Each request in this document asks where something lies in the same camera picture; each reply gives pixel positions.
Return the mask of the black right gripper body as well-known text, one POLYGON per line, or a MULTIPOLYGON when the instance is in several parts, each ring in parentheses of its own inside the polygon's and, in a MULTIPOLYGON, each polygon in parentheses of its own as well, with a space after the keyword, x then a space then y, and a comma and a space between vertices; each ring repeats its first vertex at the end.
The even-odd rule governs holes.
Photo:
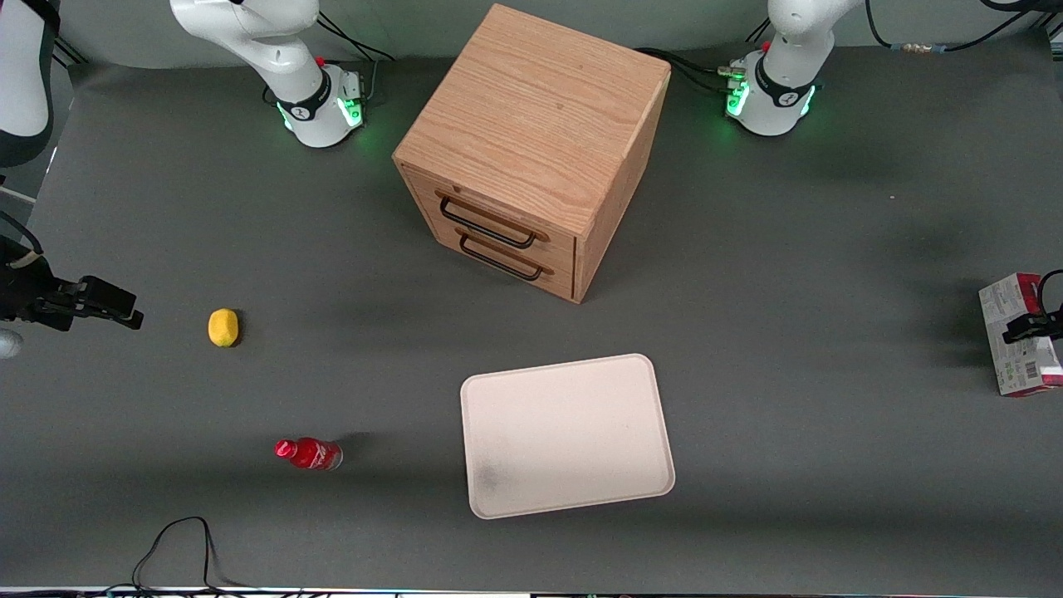
POLYGON ((2 239, 1 321, 41 323, 69 329, 77 317, 75 298, 64 289, 69 281, 53 276, 43 252, 2 239))

